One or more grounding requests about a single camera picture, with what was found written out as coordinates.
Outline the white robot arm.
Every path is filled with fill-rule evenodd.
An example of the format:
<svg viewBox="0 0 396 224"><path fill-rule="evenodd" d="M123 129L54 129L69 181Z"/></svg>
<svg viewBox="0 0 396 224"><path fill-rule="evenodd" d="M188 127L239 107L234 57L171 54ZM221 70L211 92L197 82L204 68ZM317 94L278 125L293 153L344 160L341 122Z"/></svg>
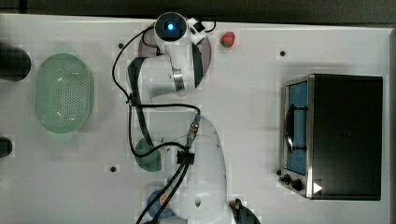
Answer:
<svg viewBox="0 0 396 224"><path fill-rule="evenodd" d="M166 12L146 31L156 52L142 51L127 67L128 121L141 132L130 146L141 168L163 172L163 185L136 224L234 224L219 134L197 104L184 100L210 64L206 29L195 18Z"/></svg>

